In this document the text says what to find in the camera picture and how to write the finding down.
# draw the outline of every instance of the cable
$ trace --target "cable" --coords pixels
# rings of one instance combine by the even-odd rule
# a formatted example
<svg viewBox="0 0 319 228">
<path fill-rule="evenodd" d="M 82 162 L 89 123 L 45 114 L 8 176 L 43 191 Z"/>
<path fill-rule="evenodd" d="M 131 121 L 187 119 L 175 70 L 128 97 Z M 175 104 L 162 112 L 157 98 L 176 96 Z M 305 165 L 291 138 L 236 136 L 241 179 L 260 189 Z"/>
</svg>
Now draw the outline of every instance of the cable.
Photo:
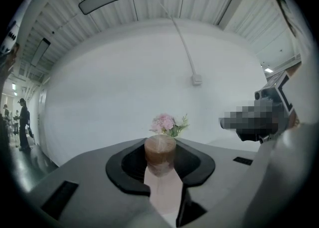
<svg viewBox="0 0 319 228">
<path fill-rule="evenodd" d="M 190 63 L 190 66 L 191 66 L 191 70 L 192 70 L 193 74 L 196 74 L 193 60 L 191 59 L 191 56 L 190 56 L 190 53 L 189 53 L 189 51 L 188 51 L 187 45 L 186 45 L 186 43 L 185 43 L 184 37 L 182 36 L 182 34 L 181 34 L 180 30 L 179 30 L 179 27 L 178 27 L 177 23 L 175 22 L 175 20 L 173 19 L 173 17 L 169 15 L 168 11 L 167 11 L 166 8 L 161 4 L 160 0 L 158 0 L 158 1 L 159 1 L 160 6 L 161 6 L 161 7 L 164 9 L 164 11 L 167 13 L 168 17 L 173 21 L 173 23 L 174 23 L 174 25 L 175 25 L 175 27 L 176 27 L 176 30 L 177 30 L 177 32 L 178 32 L 178 34 L 179 34 L 179 36 L 180 36 L 180 39 L 181 39 L 181 41 L 182 41 L 182 43 L 183 43 L 183 45 L 184 45 L 185 51 L 186 51 L 186 53 L 187 53 L 187 57 L 188 57 L 188 59 L 189 59 L 189 63 Z"/>
</svg>

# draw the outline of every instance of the floor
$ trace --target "floor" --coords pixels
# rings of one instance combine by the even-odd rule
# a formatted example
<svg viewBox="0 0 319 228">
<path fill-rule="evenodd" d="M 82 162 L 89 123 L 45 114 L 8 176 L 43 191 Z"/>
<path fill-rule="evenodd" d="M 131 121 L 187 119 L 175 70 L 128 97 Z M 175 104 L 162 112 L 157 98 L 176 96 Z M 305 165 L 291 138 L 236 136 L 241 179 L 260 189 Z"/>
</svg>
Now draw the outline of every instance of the floor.
<svg viewBox="0 0 319 228">
<path fill-rule="evenodd" d="M 19 151 L 18 136 L 10 138 L 10 154 L 12 162 L 12 175 L 16 179 L 22 191 L 30 192 L 41 179 L 58 167 L 47 158 L 33 139 L 28 136 L 31 147 L 29 151 Z"/>
</svg>

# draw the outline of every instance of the black pants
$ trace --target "black pants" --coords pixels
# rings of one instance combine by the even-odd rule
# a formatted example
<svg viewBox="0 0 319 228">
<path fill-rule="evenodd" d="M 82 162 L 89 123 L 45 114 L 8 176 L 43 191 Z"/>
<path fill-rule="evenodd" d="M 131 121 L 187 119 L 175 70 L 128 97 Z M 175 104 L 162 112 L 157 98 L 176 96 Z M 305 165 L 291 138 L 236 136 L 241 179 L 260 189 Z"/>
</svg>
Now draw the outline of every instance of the black pants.
<svg viewBox="0 0 319 228">
<path fill-rule="evenodd" d="M 19 133 L 19 124 L 18 123 L 14 123 L 13 124 L 13 127 L 14 127 L 14 134 L 17 135 Z"/>
<path fill-rule="evenodd" d="M 19 137 L 20 137 L 20 146 L 22 148 L 28 147 L 29 143 L 28 143 L 28 139 L 26 138 L 25 125 L 24 126 L 20 126 Z"/>
</svg>

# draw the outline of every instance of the reflective floor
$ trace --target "reflective floor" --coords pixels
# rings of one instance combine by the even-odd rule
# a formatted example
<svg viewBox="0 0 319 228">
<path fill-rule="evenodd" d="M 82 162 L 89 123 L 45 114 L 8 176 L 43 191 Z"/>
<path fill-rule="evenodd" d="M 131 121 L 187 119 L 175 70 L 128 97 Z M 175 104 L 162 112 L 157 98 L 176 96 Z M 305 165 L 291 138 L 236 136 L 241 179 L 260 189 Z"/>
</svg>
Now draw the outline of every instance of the reflective floor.
<svg viewBox="0 0 319 228">
<path fill-rule="evenodd" d="M 17 136 L 10 139 L 12 175 L 24 192 L 30 192 L 39 181 L 58 167 L 47 158 L 38 145 L 28 137 L 31 150 L 19 151 Z"/>
</svg>

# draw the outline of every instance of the black rectangular vent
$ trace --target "black rectangular vent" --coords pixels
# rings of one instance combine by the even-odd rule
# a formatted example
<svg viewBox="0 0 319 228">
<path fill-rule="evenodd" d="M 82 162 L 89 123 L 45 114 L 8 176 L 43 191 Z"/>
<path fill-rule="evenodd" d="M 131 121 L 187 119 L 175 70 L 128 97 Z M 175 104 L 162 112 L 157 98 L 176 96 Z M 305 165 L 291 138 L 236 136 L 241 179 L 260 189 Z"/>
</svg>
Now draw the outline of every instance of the black rectangular vent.
<svg viewBox="0 0 319 228">
<path fill-rule="evenodd" d="M 242 164 L 246 164 L 246 165 L 249 165 L 249 166 L 253 163 L 253 160 L 249 160 L 249 159 L 242 158 L 242 157 L 236 157 L 234 159 L 234 161 L 242 163 Z"/>
<path fill-rule="evenodd" d="M 53 195 L 44 203 L 42 210 L 54 219 L 58 220 L 64 207 L 71 199 L 79 185 L 76 183 L 64 181 L 62 185 L 53 193 Z"/>
</svg>

